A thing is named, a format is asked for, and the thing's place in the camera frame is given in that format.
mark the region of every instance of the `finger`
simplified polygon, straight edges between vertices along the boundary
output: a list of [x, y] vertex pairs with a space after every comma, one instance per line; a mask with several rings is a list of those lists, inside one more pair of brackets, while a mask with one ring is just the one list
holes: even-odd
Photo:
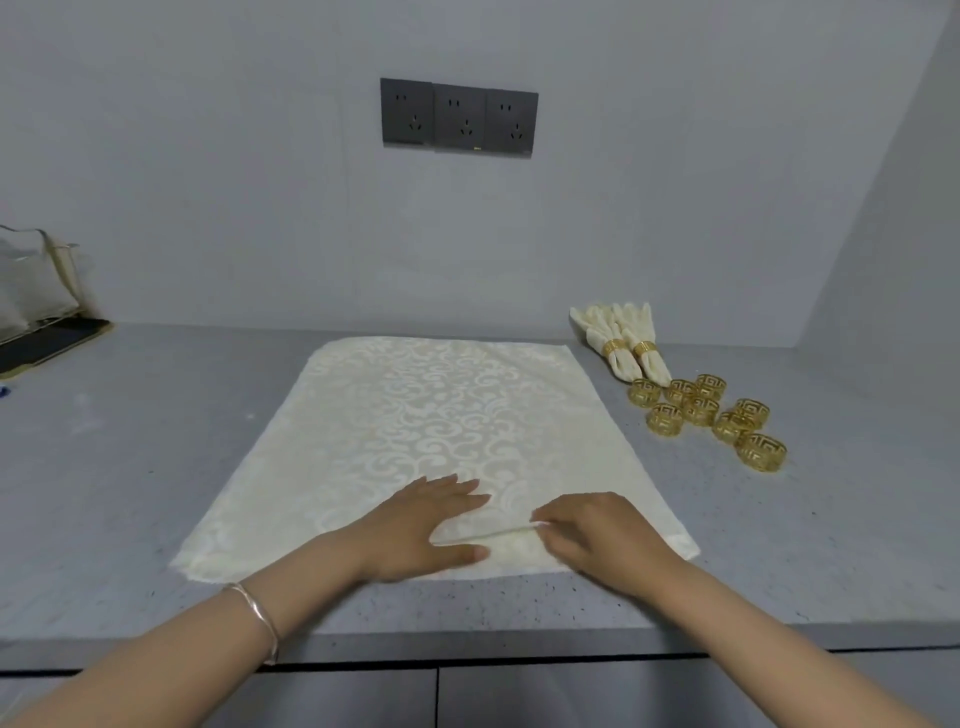
[[452, 485], [457, 482], [459, 475], [456, 473], [450, 475], [444, 475], [444, 477], [438, 477], [436, 480], [427, 480], [423, 484], [424, 491], [434, 491], [437, 488], [443, 488], [445, 485]]
[[556, 557], [576, 571], [584, 570], [589, 554], [585, 548], [571, 541], [556, 526], [539, 525], [537, 535], [543, 541], [547, 553]]
[[573, 493], [554, 498], [530, 514], [530, 520], [576, 523], [590, 498], [588, 493]]
[[480, 481], [477, 478], [466, 480], [463, 483], [451, 483], [444, 486], [443, 493], [445, 496], [465, 496], [467, 493], [475, 491], [478, 485], [480, 485]]
[[485, 493], [483, 496], [450, 496], [443, 500], [443, 512], [445, 519], [452, 519], [454, 516], [460, 516], [463, 513], [475, 511], [477, 508], [486, 505], [490, 500], [491, 494]]
[[400, 490], [401, 491], [418, 491], [423, 486], [424, 483], [426, 483], [426, 475], [421, 475], [416, 480], [410, 483], [407, 483]]
[[433, 546], [430, 549], [430, 573], [444, 569], [456, 569], [476, 564], [490, 556], [486, 546], [458, 544], [456, 546]]

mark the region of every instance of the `white napkin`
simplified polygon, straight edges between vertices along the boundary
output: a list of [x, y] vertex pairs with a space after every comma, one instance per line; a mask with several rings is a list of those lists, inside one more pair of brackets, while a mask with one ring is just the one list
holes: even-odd
[[[630, 350], [636, 352], [636, 347], [643, 342], [653, 344], [657, 341], [657, 334], [654, 332], [654, 317], [650, 310], [650, 304], [645, 303], [642, 308], [637, 308], [632, 303], [620, 305], [613, 304], [613, 318], [620, 325], [620, 332], [623, 338], [630, 345]], [[653, 379], [661, 387], [670, 385], [670, 370], [666, 368], [666, 363], [660, 352], [642, 352], [638, 357], [640, 364], [643, 365], [643, 371], [647, 373], [648, 379]]]
[[643, 370], [636, 363], [609, 306], [592, 305], [583, 313], [571, 308], [570, 318], [587, 335], [590, 348], [607, 359], [616, 378], [623, 381], [643, 378]]
[[374, 336], [310, 357], [173, 566], [239, 581], [411, 480], [447, 473], [479, 478], [492, 498], [431, 540], [492, 555], [435, 578], [562, 570], [530, 512], [584, 491], [616, 490], [683, 558], [699, 552], [567, 347]]

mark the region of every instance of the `hand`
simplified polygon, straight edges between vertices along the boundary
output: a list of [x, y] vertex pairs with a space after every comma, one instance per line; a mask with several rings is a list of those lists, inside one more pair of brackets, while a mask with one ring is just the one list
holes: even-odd
[[682, 559], [630, 501], [616, 493], [560, 496], [530, 518], [546, 550], [627, 595], [654, 603], [685, 571]]
[[472, 511], [490, 496], [472, 496], [478, 480], [458, 483], [456, 475], [422, 477], [384, 500], [343, 536], [359, 550], [367, 581], [400, 581], [434, 571], [464, 567], [490, 556], [485, 546], [433, 546], [430, 534], [454, 516]]

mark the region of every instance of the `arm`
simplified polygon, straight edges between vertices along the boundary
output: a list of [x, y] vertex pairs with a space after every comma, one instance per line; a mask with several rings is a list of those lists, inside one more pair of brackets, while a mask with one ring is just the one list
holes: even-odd
[[[480, 561], [482, 546], [432, 546], [445, 519], [479, 508], [477, 481], [414, 481], [339, 531], [244, 580], [287, 637], [364, 581], [397, 581]], [[267, 658], [273, 640], [243, 596], [222, 592], [110, 653], [18, 716], [11, 728], [193, 726]]]
[[666, 544], [624, 497], [562, 496], [533, 513], [546, 549], [674, 621], [780, 728], [931, 724]]

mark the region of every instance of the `silver bangle bracelet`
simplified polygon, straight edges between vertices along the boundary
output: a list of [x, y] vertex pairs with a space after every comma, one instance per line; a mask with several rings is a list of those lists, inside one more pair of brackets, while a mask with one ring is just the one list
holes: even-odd
[[274, 623], [267, 617], [267, 613], [263, 611], [263, 607], [260, 606], [260, 602], [254, 599], [250, 592], [248, 592], [243, 584], [238, 584], [236, 582], [230, 582], [224, 587], [224, 591], [232, 589], [235, 592], [239, 592], [244, 599], [247, 600], [247, 605], [253, 610], [253, 613], [256, 615], [256, 618], [264, 623], [267, 627], [267, 630], [270, 632], [271, 638], [274, 640], [274, 646], [270, 648], [270, 656], [263, 661], [264, 665], [276, 665], [276, 658], [280, 652], [280, 636], [274, 627]]

